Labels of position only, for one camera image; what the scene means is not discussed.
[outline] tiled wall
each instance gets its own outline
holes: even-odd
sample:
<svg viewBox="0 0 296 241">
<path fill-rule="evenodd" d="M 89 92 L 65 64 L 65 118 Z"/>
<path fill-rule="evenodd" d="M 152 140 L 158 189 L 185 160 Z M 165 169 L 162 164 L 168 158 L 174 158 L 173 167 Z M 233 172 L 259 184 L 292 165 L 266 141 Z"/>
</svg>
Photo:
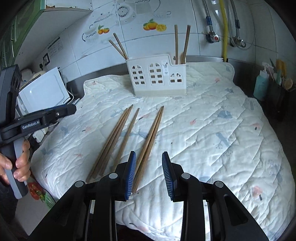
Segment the tiled wall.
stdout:
<svg viewBox="0 0 296 241">
<path fill-rule="evenodd" d="M 219 0 L 206 1 L 214 31 L 223 39 Z M 287 63 L 288 76 L 296 77 L 296 43 L 277 13 L 263 0 L 234 0 L 234 3 L 240 20 L 240 36 L 247 43 L 247 50 L 228 46 L 228 58 L 257 64 L 269 62 L 269 58 L 274 62 L 281 58 Z M 129 58 L 161 53 L 173 56 L 174 24 L 178 25 L 180 53 L 183 52 L 186 26 L 189 24 L 191 32 L 187 55 L 221 57 L 223 41 L 206 42 L 208 26 L 201 0 L 93 0 L 92 4 L 94 11 L 91 14 L 59 35 L 63 49 L 51 57 L 47 65 L 48 70 L 60 67 L 67 81 L 125 62 L 108 42 L 109 39 L 116 42 L 114 32 Z M 156 23 L 165 27 L 154 29 Z M 109 31 L 98 34 L 99 25 Z M 46 53 L 47 48 L 36 58 L 32 64 L 33 71 L 40 70 L 39 64 Z"/>
</svg>

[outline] metal hose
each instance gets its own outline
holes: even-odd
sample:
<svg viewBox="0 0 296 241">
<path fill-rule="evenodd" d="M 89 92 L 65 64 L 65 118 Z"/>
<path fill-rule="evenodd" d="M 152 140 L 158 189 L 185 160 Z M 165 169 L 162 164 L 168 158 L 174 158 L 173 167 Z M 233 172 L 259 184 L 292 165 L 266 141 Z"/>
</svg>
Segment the metal hose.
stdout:
<svg viewBox="0 0 296 241">
<path fill-rule="evenodd" d="M 234 15 L 234 22 L 235 22 L 235 36 L 236 38 L 239 39 L 239 29 L 240 29 L 240 25 L 239 25 L 239 20 L 237 18 L 237 10 L 235 9 L 235 4 L 233 2 L 233 0 L 230 0 L 231 3 L 231 7 L 232 7 L 232 11 L 233 11 L 233 15 Z"/>
<path fill-rule="evenodd" d="M 212 21 L 211 21 L 211 17 L 209 14 L 209 9 L 207 8 L 207 3 L 205 2 L 205 0 L 202 0 L 202 4 L 204 6 L 205 9 L 205 15 L 206 15 L 206 19 L 207 19 L 207 24 L 210 28 L 210 32 L 213 32 L 213 25 L 212 25 Z"/>
</svg>

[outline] water valve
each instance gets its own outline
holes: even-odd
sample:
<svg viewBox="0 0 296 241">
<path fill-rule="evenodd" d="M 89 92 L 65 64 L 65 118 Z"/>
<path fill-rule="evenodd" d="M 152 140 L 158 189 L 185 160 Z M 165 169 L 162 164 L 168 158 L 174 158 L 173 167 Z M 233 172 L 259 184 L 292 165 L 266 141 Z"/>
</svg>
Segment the water valve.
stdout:
<svg viewBox="0 0 296 241">
<path fill-rule="evenodd" d="M 220 37 L 217 34 L 215 34 L 215 32 L 209 32 L 206 35 L 206 39 L 209 43 L 216 43 L 220 41 Z"/>
<path fill-rule="evenodd" d="M 243 41 L 242 39 L 240 39 L 240 37 L 233 37 L 232 39 L 233 39 L 233 41 L 235 42 L 235 44 L 236 44 L 237 46 L 239 46 L 239 47 L 245 48 L 246 45 L 247 45 L 245 41 Z"/>
</svg>

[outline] electrical cable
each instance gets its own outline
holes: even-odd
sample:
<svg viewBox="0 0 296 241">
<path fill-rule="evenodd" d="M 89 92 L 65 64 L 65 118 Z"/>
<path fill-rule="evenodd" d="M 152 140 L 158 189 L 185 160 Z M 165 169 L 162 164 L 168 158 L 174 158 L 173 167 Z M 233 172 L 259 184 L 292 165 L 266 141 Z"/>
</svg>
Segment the electrical cable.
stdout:
<svg viewBox="0 0 296 241">
<path fill-rule="evenodd" d="M 63 81 L 63 84 L 65 85 L 65 88 L 66 88 L 67 92 L 69 93 L 69 95 L 72 96 L 71 100 L 68 102 L 68 104 L 70 104 L 74 100 L 74 95 L 70 91 L 68 91 L 68 89 L 67 89 L 67 83 L 64 82 L 63 78 L 62 78 L 62 81 Z"/>
<path fill-rule="evenodd" d="M 227 11 L 227 12 L 228 12 L 228 26 L 229 26 L 228 31 L 229 31 L 229 34 L 230 34 L 230 41 L 231 41 L 231 43 L 233 44 L 233 46 L 239 48 L 240 50 L 248 50 L 248 49 L 251 48 L 252 45 L 254 44 L 255 37 L 256 37 L 255 24 L 254 24 L 254 18 L 253 18 L 252 11 L 250 11 L 250 12 L 251 12 L 252 21 L 253 21 L 253 27 L 254 27 L 254 38 L 253 38 L 253 41 L 252 41 L 251 45 L 250 45 L 248 48 L 242 48 L 242 47 L 238 46 L 238 45 L 234 42 L 234 40 L 233 40 L 233 37 L 232 37 L 232 34 L 231 34 L 230 5 L 229 5 L 229 2 L 227 3 L 227 5 L 228 5 L 228 7 L 227 7 L 227 10 L 228 10 L 228 11 Z"/>
</svg>

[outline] yellow gas pipe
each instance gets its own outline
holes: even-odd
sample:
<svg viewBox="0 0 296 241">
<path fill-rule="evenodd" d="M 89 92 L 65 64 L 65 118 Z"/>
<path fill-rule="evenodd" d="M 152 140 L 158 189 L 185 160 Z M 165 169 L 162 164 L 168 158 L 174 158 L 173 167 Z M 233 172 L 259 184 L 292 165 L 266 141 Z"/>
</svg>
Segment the yellow gas pipe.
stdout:
<svg viewBox="0 0 296 241">
<path fill-rule="evenodd" d="M 224 26 L 224 39 L 223 39 L 223 61 L 227 61 L 227 42 L 228 42 L 228 24 L 227 24 L 227 18 L 225 13 L 225 6 L 224 1 L 219 0 L 220 8 L 221 8 L 221 14 L 223 18 L 223 26 Z"/>
</svg>

